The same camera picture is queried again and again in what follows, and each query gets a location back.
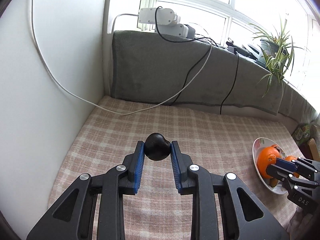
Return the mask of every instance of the black ball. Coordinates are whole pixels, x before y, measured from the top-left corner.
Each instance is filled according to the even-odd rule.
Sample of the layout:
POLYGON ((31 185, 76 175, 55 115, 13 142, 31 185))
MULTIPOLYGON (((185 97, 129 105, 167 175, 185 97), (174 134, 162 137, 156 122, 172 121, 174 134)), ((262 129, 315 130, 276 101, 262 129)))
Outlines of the black ball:
POLYGON ((153 161, 161 161, 171 153, 170 142, 162 134, 152 133, 144 143, 144 154, 153 161))

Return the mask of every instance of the bed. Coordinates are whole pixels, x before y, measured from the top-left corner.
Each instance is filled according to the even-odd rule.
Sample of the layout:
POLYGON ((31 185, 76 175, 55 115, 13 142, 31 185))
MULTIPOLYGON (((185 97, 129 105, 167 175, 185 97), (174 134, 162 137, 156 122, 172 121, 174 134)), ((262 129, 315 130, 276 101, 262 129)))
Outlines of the bed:
MULTIPOLYGON (((99 105, 117 112, 149 106, 108 96, 99 105)), ((95 108, 63 161, 49 206, 81 173, 95 176, 121 164, 125 155, 133 153, 137 141, 145 141, 153 132, 163 134, 169 141, 177 140, 181 152, 209 172, 237 174, 280 224, 287 226, 296 205, 286 198, 287 194, 275 195, 266 189, 252 160, 252 144, 258 137, 270 138, 290 155, 302 156, 287 129, 279 122, 174 106, 159 106, 128 116, 95 108)), ((192 196, 180 196, 175 188, 170 158, 159 162, 146 158, 138 194, 124 196, 126 239, 190 239, 191 207, 192 196)), ((223 239, 221 224, 219 233, 223 239)))

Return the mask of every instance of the metal screw head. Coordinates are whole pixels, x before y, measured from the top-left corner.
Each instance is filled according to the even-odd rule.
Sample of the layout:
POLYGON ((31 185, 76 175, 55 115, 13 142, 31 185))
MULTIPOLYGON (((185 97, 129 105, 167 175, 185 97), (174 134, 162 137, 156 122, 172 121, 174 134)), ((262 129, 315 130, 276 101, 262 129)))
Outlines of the metal screw head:
POLYGON ((126 169, 126 167, 121 164, 121 165, 118 165, 116 169, 117 169, 117 171, 124 171, 126 169))
POLYGON ((232 173, 232 172, 229 172, 228 174, 227 174, 227 178, 228 179, 231 179, 231 180, 234 180, 234 179, 236 179, 236 175, 234 174, 234 173, 232 173))
POLYGON ((83 174, 81 174, 80 175, 80 177, 79 177, 81 180, 86 180, 86 179, 89 179, 89 174, 87 174, 87 173, 83 173, 83 174))
POLYGON ((190 170, 192 170, 192 171, 198 171, 199 170, 199 166, 198 165, 195 165, 195 164, 192 164, 192 165, 190 165, 190 170))

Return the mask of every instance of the plaid blanket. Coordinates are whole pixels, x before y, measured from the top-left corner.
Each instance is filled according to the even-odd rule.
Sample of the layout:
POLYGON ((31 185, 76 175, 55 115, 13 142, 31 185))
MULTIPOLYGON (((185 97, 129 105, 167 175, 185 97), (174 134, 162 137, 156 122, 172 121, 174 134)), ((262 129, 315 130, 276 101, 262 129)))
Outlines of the plaid blanket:
MULTIPOLYGON (((148 105, 105 96, 100 106, 131 112, 148 105)), ((66 155, 49 206, 81 173, 95 176, 121 164, 125 155, 134 152, 137 141, 145 141, 153 132, 163 134, 168 141, 177 140, 181 152, 209 172, 237 174, 283 226, 293 216, 296 205, 286 194, 275 195, 266 189, 252 160, 252 144, 258 137, 270 138, 290 155, 302 156, 281 123, 173 106, 160 106, 128 116, 95 108, 66 155)), ((124 196, 126 239, 190 239, 191 214, 192 196, 178 194, 170 158, 159 162, 145 158, 138 194, 124 196)), ((223 239, 221 223, 219 227, 220 239, 223 239)))

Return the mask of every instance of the fruit bowl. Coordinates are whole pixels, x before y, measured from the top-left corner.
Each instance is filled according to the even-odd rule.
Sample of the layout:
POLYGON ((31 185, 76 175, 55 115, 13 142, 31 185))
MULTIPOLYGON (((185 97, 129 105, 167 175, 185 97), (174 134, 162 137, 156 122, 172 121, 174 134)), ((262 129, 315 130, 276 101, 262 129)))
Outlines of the fruit bowl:
MULTIPOLYGON (((282 181, 279 181, 275 187, 271 187, 269 185, 270 179, 264 179, 263 177, 261 177, 260 172, 257 167, 257 159, 258 159, 258 156, 259 156, 261 150, 264 149, 265 147, 269 147, 273 144, 277 144, 277 143, 275 143, 274 141, 272 141, 268 138, 264 138, 264 137, 257 138, 254 141, 253 146, 252 146, 253 163, 254 163, 254 166, 256 168, 256 171, 258 173, 260 180, 267 187, 267 189, 275 194, 282 195, 282 194, 285 194, 288 192, 285 188, 282 187, 282 181)), ((280 145, 279 145, 279 149, 280 149, 281 158, 284 159, 285 157, 287 157, 287 154, 285 154, 285 152, 282 150, 280 145)))

